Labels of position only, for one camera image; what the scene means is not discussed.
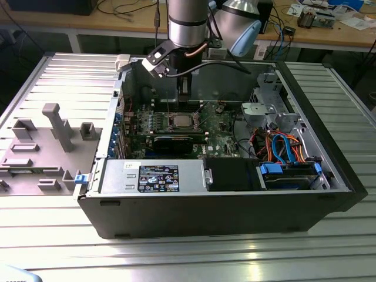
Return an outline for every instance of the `floor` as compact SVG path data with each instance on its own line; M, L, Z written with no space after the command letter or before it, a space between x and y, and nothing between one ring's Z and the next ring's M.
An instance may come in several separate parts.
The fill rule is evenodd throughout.
M71 52L66 35L33 32L29 34L46 52ZM0 44L1 113L42 56L39 49L24 33L16 32L15 37L17 43L13 46L8 46L5 42ZM152 39L119 38L118 43L116 43L113 37L92 35L81 35L80 42L85 53L130 53L132 55L144 55L154 44ZM253 57L254 50L255 48L250 51L247 59ZM300 52L301 50L298 48L291 48L289 52L286 50L279 59L296 61L299 57L301 62L328 62L349 84L354 77L354 69L357 69L361 62L361 54L354 52L334 51L332 54L326 54L326 51L312 49L305 49L301 54ZM373 69L368 70L355 89L356 94L369 109L373 109L375 106L368 98L368 94L376 89L375 77L376 68L373 67Z

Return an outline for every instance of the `desk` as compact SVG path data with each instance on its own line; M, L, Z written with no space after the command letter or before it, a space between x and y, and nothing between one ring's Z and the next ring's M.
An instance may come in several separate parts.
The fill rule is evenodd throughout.
M131 3L133 0L113 0L114 5ZM141 0L132 5L132 9L148 5L151 0ZM342 50L355 52L368 52L374 39L375 29L365 29L358 31L354 28L336 22L333 29L312 28L303 29L297 27L297 18L288 16L282 12L287 11L286 5L291 5L294 0L278 0L277 10L280 17L288 22L287 25L296 28L296 34L292 47ZM166 9L165 4L160 4L161 28L159 38L167 38ZM104 11L112 12L110 0L101 5ZM376 12L376 8L365 6L362 12ZM17 21L27 31L52 32L67 34L72 51L81 53L78 35L107 35L119 37L154 38L155 30L153 19L155 7L146 8L133 13L132 22L118 18L114 15L103 14L97 9L90 16L76 16L65 14L51 14L41 12L14 12L9 11L14 20ZM0 11L0 29L18 29L7 15ZM278 35L272 25L268 25L265 34L259 35L255 42L258 45L255 59L263 59L266 47L274 44Z

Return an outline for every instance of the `electronic equipment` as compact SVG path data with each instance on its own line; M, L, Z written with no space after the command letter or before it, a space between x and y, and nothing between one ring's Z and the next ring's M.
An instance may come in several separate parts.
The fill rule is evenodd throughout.
M216 1L211 1L209 10L207 1L169 1L169 39L147 55L143 66L156 78L176 77L178 99L187 102L192 71L202 67L202 52L207 47L221 48L223 42L235 56L244 56L251 49L261 29L257 5L258 0L227 0L213 11Z
M248 75L227 66L234 62L207 65L181 103L176 80L152 78L143 58L103 55L124 70L107 63L88 80L70 70L96 58L78 56L43 58L32 92L2 116L2 137L15 137L4 139L0 196L73 192L101 237L150 238L305 231L367 195L326 127L335 114L318 115L307 98L313 88L301 86L312 72L325 85L331 69L242 62ZM66 67L51 73L59 61ZM29 102L39 83L55 93L48 103ZM345 97L343 89L331 82L322 96ZM77 102L88 96L107 102ZM366 119L358 107L351 120Z
M312 26L318 28L333 28L335 23L335 16L331 11L315 11L315 19Z
M327 0L327 1L329 5L335 5L335 6L346 5L346 6L352 7L353 9L357 11L359 11L364 4L364 0Z
M122 112L76 182L101 237L305 231L367 194L284 63L208 65L180 103L174 79L129 61Z
M261 28L260 28L260 34L264 34L266 31L266 27L268 25L268 20L270 17L271 10L273 8L273 0L258 0L257 9L259 9L260 13L260 22L261 22Z
M88 16L98 0L6 0L13 11L49 12Z
M298 18L298 26L300 28L311 28L315 20L315 10L310 7L304 7Z

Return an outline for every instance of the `black cable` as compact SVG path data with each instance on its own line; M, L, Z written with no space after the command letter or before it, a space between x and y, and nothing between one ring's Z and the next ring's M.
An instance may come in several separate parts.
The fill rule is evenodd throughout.
M373 56L371 57L371 59L369 59L369 61L367 61L368 56L371 54L375 45L376 45L376 39L375 39L374 43L372 44L371 49L368 51L366 57L362 61L362 64L358 68L359 71L357 72L357 74L355 75L354 79L351 82L351 88L353 90L357 87L358 83L361 81L361 79L363 78L363 76L367 72L367 69L376 61L376 53L373 54Z
M214 17L214 13L213 13L213 10L211 9L211 7L209 7L208 6L208 8L209 8L209 11L210 11L210 15L211 15L211 18L212 18L212 20L213 20L213 23L214 23L214 27L216 28L216 32L217 32L217 35L218 35L218 37L219 37L219 39L220 40L223 40L223 38L222 38L222 35L221 35L221 32L219 31L219 28L218 28L218 25L217 25L217 22L216 22L216 19L215 19L215 17ZM230 52L230 50L228 50L227 49L227 54L229 54L229 56L232 58L232 60L240 67L240 68L242 68L243 70L244 70L244 72L245 73L247 73L247 74L251 74L251 72L245 67L245 66L243 66L236 58L235 58L235 56Z
M278 24L278 25L280 26L281 30L283 31L284 28L285 28L285 24L284 24L283 20L280 18L280 15L279 15L279 13L278 13L278 11L277 11L277 9L276 9L275 6L273 6L273 9L274 9L274 11L276 12L276 16L274 16L274 15L270 15L270 16L272 16L273 18L278 19L278 22L276 22L276 21L274 21L274 20L272 20L272 19L269 19L268 22L270 22L270 23L272 23L272 24L274 24L274 23ZM271 58L273 58L273 56L274 56L274 55L273 55L273 53L274 53L274 48L277 46L277 43L280 41L281 36L282 36L282 34L281 34L280 32L278 32L278 38L277 38L277 40L276 40L276 42L275 42L273 48L271 49L271 51L270 51L270 52L268 51L268 54L266 55L265 59L267 59L270 55L271 55Z
M169 25L169 21L170 21L170 14L169 14L169 1L166 0L166 14L167 14L167 17L166 17L166 25L167 25L167 40L170 39L170 25Z
M193 71L195 71L196 69L200 69L204 66L208 66L208 65L222 65L222 66L228 66L229 68L232 68L232 69L236 69L237 71L239 72L243 72L243 73L246 73L246 74L249 74L249 72L247 70L244 70L243 68L239 67L239 66L234 66L230 63L226 63L226 62L215 62L215 61L211 61L211 62L206 62L206 63L202 63L201 65L198 65L198 66L195 66L189 70L186 70L185 72L180 72L180 73L177 73L175 75L166 75L167 78L178 78L180 76L184 76L184 75L187 75Z
M0 1L0 6L1 8L3 9L3 11L6 13L6 15L8 16L8 18L21 30L23 31L26 36L35 44L35 46L37 46L39 48L39 50L44 54L45 51L43 50L43 48L41 46L39 46L38 43L36 43L34 41L34 39L11 17L11 15L8 13L8 11L5 9L4 7L4 4L2 3L2 1Z
M159 27L160 27L159 0L157 0L157 8L156 8L156 10L155 10L155 16L154 16L154 27L155 27L154 48L157 48L158 29L159 29Z
M235 140L235 143L237 143L238 147L239 147L240 149L242 149L243 151L247 152L248 155L250 155L250 152L249 152L246 148L244 148L241 144L239 144L240 140L239 140L239 141L236 140L236 137L235 137L235 122L236 122L236 117L237 117L237 115L238 115L240 112L241 112L241 107L239 108L239 110L238 110L238 111L235 113L235 115L234 115L233 123L232 123L232 125L231 125L231 131L232 131L232 133L233 133L233 138L234 138L234 140Z
M368 51L367 55L365 56L365 58L364 58L364 60L363 60L362 63L365 63L365 61L367 60L368 56L371 54L372 50L374 49L375 44L376 44L376 39L375 39L374 43L372 44L371 49Z
M107 0L101 0L97 6L96 6L96 9L101 12L101 13L104 13L104 14L107 14L107 15L125 15L125 14L129 14L129 13L133 13L133 12L137 12L139 10L142 10L142 9L145 9L145 8L148 8L148 7L152 7L152 6L155 6L157 5L157 3L153 3L153 4L150 4L150 5L146 5L146 6L143 6L143 7L140 7L140 8L137 8L137 9L134 9L134 10L131 10L131 11L126 11L126 12L119 12L119 13L109 13L109 12L106 12L104 10L101 10L100 9L100 5L104 2L106 2Z

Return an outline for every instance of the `paper on desk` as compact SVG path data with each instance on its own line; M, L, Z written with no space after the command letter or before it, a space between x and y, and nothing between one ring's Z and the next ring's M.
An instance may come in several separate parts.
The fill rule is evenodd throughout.
M345 19L344 21L341 21L341 22L345 25L352 27L352 28L356 28L359 31L362 31L363 29L370 27L368 22L366 22L363 19L358 19L358 18Z
M303 11L304 7L308 7L307 5L300 5L300 4L291 4L290 9L288 9L287 14L290 16L297 16L299 17L301 14L301 11Z

